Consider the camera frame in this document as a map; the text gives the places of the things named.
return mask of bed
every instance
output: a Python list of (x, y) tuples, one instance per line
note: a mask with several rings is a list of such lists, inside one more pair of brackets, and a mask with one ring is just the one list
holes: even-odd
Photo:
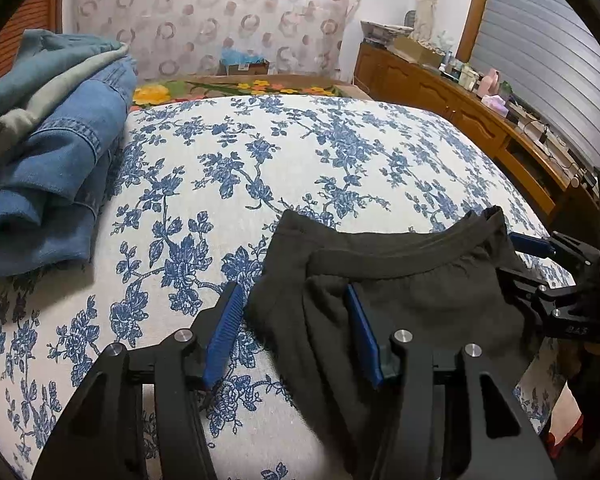
[[(487, 156), (414, 108), (281, 94), (176, 102), (132, 112), (120, 155), (92, 262), (0, 282), (0, 452), (23, 478), (99, 352), (189, 326), (228, 280), (248, 291), (286, 208), (347, 232), (430, 232), (497, 204), (511, 230), (546, 235)], [(551, 286), (573, 284), (524, 257)], [(564, 386), (556, 354), (546, 339), (514, 391), (536, 431)], [(152, 404), (147, 388), (144, 451), (157, 480)], [(349, 478), (247, 326), (202, 406), (218, 478)]]

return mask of red object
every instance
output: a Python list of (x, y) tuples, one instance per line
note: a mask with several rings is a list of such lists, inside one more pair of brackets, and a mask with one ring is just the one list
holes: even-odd
[(569, 439), (578, 432), (578, 430), (582, 427), (583, 422), (584, 418), (581, 415), (578, 421), (575, 423), (574, 427), (571, 428), (569, 433), (567, 433), (558, 444), (555, 443), (555, 437), (551, 433), (549, 433), (546, 439), (547, 442), (544, 443), (544, 446), (546, 447), (547, 453), (552, 459), (558, 458), (558, 455), (560, 455), (562, 448), (569, 441)]

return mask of yellow flower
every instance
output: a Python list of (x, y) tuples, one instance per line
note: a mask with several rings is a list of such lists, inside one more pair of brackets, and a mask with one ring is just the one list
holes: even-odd
[(162, 85), (144, 85), (134, 92), (134, 102), (137, 105), (161, 105), (170, 100), (169, 89)]

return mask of wooden dresser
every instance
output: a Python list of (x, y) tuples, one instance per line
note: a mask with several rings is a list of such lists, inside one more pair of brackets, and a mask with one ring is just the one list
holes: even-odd
[(471, 92), (387, 50), (362, 43), (354, 84), (372, 99), (444, 117), (509, 177), (549, 230), (596, 241), (598, 206), (513, 124)]

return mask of denim jeans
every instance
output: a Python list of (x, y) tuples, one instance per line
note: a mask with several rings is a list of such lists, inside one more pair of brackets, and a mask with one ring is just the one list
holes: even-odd
[(0, 277), (90, 257), (134, 64), (123, 57), (81, 83), (0, 170)]
[(25, 30), (12, 69), (0, 78), (0, 116), (51, 78), (85, 59), (122, 44), (89, 34), (54, 34)]

